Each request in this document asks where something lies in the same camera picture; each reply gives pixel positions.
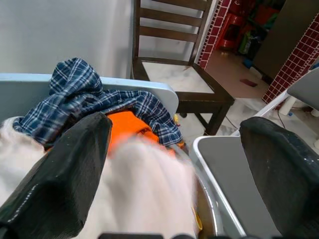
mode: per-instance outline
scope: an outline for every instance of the white fluffy fabric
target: white fluffy fabric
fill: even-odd
[[[0,205],[45,154],[43,146],[12,128],[0,128]],[[176,234],[195,238],[194,173],[154,145],[129,142],[105,162],[87,221],[77,239],[97,239],[103,232]]]

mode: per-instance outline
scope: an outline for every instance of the red brick tile wall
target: red brick tile wall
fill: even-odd
[[[215,9],[214,17],[211,21],[211,24],[208,29],[208,33],[205,37],[204,45],[201,50],[199,59],[197,64],[200,65],[201,68],[205,69],[207,66],[207,62],[209,57],[214,49],[217,36],[220,33],[220,29],[225,20],[226,14],[228,12],[231,0],[217,0],[217,6]]]
[[[292,83],[308,72],[319,56],[319,13],[284,63],[274,81],[263,96],[266,103],[272,101]]]

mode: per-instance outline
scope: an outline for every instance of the red stool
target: red stool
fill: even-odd
[[[236,40],[243,23],[243,17],[228,13],[218,37],[216,49],[220,47],[233,49],[236,45]]]

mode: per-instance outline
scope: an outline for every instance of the wooden chair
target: wooden chair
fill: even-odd
[[[215,135],[234,99],[208,73],[194,63],[212,0],[154,1],[201,10],[203,11],[202,18],[143,8],[141,7],[141,0],[135,0],[132,77],[137,80],[157,81],[169,84],[176,91],[179,99],[177,113],[195,113],[205,127],[205,133]],[[198,31],[197,34],[193,34],[142,26],[140,25],[141,17],[195,26],[198,27]],[[193,42],[189,61],[140,57],[140,35]],[[178,77],[178,80],[171,79],[172,81],[169,82],[167,81],[167,77],[161,78],[158,72],[152,72],[152,69],[154,69],[152,64],[154,63],[161,64],[158,65],[158,69],[162,71],[165,71],[165,67],[173,66],[176,68],[176,72],[181,75]],[[209,122],[206,122],[200,115],[203,113],[212,113]]]

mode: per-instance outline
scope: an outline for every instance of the plaid shirt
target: plaid shirt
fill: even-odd
[[[145,91],[103,91],[100,76],[78,58],[57,64],[49,96],[25,117],[17,118],[13,128],[44,144],[66,130],[70,118],[76,122],[94,112],[108,114],[126,109],[147,123],[161,144],[167,146],[182,140],[170,114],[154,95]]]

